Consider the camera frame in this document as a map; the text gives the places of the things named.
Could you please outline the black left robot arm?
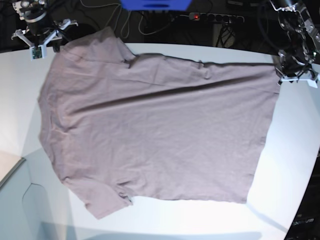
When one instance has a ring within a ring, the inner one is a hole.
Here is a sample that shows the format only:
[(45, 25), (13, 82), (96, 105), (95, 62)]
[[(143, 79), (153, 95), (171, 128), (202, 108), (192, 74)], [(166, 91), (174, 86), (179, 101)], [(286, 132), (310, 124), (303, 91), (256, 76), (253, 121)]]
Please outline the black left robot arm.
[(278, 13), (278, 23), (286, 32), (289, 43), (277, 46), (264, 30), (261, 20), (262, 1), (257, 8), (257, 25), (264, 40), (278, 53), (276, 72), (282, 81), (311, 80), (317, 82), (319, 73), (312, 64), (320, 54), (320, 32), (301, 0), (270, 0), (273, 10)]

